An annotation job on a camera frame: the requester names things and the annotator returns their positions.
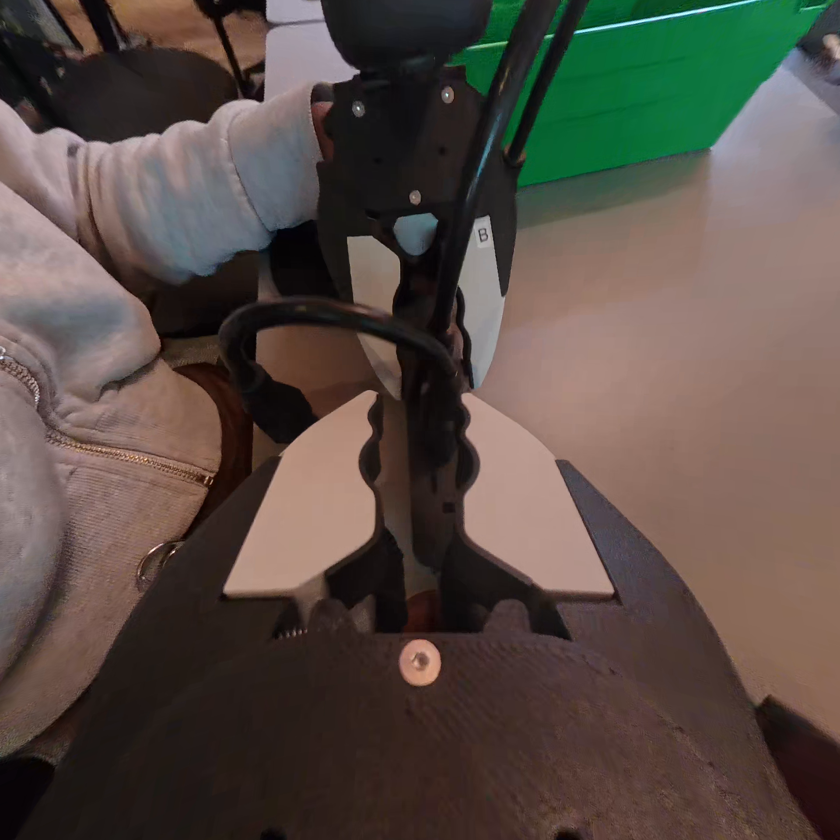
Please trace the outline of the black extension socket block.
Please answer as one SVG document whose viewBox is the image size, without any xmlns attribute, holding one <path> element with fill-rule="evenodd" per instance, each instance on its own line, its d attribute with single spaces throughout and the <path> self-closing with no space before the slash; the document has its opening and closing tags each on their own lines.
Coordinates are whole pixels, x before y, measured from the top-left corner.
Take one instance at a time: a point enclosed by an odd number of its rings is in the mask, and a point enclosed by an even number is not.
<svg viewBox="0 0 840 840">
<path fill-rule="evenodd" d="M 291 444 L 319 420 L 298 388 L 274 380 L 260 366 L 240 395 L 255 425 L 277 445 Z"/>
</svg>

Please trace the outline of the black power strip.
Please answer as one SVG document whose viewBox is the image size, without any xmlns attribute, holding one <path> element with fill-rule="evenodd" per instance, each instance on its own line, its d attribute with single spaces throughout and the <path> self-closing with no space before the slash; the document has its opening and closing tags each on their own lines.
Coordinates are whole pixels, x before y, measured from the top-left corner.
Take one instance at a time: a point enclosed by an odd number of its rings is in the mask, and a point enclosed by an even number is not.
<svg viewBox="0 0 840 840">
<path fill-rule="evenodd" d="M 479 461 L 463 429 L 451 426 L 434 434 L 410 415 L 406 439 L 413 552 L 422 566 L 437 573 L 463 524 L 464 497 Z"/>
</svg>

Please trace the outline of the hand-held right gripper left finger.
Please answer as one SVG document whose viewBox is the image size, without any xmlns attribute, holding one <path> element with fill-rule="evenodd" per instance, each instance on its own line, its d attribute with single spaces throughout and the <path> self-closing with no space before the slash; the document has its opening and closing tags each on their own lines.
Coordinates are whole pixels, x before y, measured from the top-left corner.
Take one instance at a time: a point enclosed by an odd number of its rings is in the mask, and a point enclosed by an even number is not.
<svg viewBox="0 0 840 840">
<path fill-rule="evenodd" d="M 363 392 L 310 426 L 280 456 L 224 583 L 227 599 L 364 599 L 376 572 L 363 557 L 382 527 L 361 455 L 379 395 Z"/>
</svg>

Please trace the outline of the person's left forearm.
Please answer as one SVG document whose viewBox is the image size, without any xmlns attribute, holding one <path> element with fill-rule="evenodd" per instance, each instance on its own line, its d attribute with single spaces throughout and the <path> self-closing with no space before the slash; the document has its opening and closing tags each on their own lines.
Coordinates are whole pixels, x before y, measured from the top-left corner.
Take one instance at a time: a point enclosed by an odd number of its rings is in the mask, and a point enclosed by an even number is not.
<svg viewBox="0 0 840 840">
<path fill-rule="evenodd" d="M 315 101 L 333 102 L 332 87 L 230 102 L 208 122 L 116 143 L 71 138 L 78 242 L 118 279 L 177 284 L 314 220 Z"/>
</svg>

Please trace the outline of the person in grey hoodie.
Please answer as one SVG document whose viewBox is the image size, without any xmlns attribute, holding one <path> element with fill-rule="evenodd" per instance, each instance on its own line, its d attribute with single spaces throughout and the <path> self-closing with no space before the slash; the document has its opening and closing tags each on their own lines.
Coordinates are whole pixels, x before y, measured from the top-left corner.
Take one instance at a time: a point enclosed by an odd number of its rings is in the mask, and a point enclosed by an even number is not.
<svg viewBox="0 0 840 840">
<path fill-rule="evenodd" d="M 67 142 L 2 103 L 2 757 L 75 707 L 221 457 L 211 397 L 77 240 Z"/>
</svg>

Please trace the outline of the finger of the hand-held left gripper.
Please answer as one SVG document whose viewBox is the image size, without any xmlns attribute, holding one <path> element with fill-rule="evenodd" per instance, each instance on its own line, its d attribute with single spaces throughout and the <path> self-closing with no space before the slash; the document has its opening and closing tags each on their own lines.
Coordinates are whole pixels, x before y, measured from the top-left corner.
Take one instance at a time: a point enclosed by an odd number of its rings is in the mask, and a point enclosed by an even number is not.
<svg viewBox="0 0 840 840">
<path fill-rule="evenodd" d="M 506 293 L 501 290 L 491 215 L 477 217 L 458 278 L 463 300 L 461 330 L 470 390 L 481 387 L 494 359 Z"/>
<path fill-rule="evenodd" d="M 346 240 L 353 302 L 393 315 L 401 279 L 398 256 L 369 235 Z M 384 389 L 396 400 L 402 399 L 403 373 L 396 346 L 367 333 L 359 333 L 358 340 Z"/>
</svg>

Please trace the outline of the person's left hand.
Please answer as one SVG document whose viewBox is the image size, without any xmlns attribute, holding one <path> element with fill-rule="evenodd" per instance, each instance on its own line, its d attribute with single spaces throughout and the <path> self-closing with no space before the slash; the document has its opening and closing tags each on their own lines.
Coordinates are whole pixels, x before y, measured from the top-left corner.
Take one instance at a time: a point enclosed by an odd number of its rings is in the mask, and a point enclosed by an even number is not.
<svg viewBox="0 0 840 840">
<path fill-rule="evenodd" d="M 311 104 L 311 123 L 318 142 L 316 165 L 330 163 L 334 155 L 334 141 L 328 126 L 328 116 L 332 110 L 331 101 L 314 101 Z"/>
</svg>

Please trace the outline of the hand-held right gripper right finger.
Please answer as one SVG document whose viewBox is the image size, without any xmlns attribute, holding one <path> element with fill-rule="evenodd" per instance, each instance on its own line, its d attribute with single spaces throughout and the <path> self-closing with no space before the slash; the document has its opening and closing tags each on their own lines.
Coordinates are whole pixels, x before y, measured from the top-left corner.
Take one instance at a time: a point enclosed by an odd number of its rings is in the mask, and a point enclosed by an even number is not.
<svg viewBox="0 0 840 840">
<path fill-rule="evenodd" d="M 548 448 L 473 394 L 463 396 L 478 475 L 464 497 L 466 537 L 553 595 L 610 600 L 615 589 Z"/>
</svg>

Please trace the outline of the black office chair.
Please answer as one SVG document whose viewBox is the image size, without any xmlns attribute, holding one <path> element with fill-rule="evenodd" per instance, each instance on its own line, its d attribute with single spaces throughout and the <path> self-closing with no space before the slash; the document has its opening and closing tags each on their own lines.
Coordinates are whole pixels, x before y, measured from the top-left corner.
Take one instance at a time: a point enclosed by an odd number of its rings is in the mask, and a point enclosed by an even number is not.
<svg viewBox="0 0 840 840">
<path fill-rule="evenodd" d="M 49 90 L 50 125 L 106 143 L 206 123 L 238 99 L 235 79 L 214 60 L 162 47 L 72 60 Z"/>
</svg>

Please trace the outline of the green plastic bin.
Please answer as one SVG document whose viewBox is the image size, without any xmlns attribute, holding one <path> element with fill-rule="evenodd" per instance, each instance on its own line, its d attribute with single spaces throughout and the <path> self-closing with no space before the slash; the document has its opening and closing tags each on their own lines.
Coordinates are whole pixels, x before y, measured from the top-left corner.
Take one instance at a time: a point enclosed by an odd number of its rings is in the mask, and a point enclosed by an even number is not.
<svg viewBox="0 0 840 840">
<path fill-rule="evenodd" d="M 714 145 L 830 2 L 588 2 L 520 186 Z"/>
</svg>

